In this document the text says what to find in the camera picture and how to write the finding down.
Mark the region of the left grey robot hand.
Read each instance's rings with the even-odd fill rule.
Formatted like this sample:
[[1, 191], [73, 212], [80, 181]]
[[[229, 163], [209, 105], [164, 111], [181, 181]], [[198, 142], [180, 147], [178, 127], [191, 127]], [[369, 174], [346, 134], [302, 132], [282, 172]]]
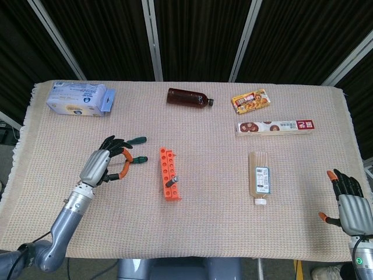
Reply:
[[[131, 154], [126, 148], [132, 149], [133, 146], [123, 139], [116, 139], [114, 135], [106, 138], [99, 149], [94, 151], [86, 162], [79, 175], [81, 182], [94, 188], [102, 182], [107, 183], [124, 178], [128, 172], [130, 163], [133, 161]], [[107, 167], [111, 158], [120, 154], [126, 157], [122, 171], [120, 173], [108, 174]]]

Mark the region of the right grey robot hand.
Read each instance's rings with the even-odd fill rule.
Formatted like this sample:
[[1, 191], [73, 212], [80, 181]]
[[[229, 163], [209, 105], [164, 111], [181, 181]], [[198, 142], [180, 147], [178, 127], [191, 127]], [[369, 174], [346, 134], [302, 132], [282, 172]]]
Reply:
[[364, 197], [360, 183], [338, 169], [328, 170], [339, 211], [338, 218], [331, 218], [323, 212], [318, 215], [327, 224], [335, 225], [349, 236], [372, 238], [372, 210]]

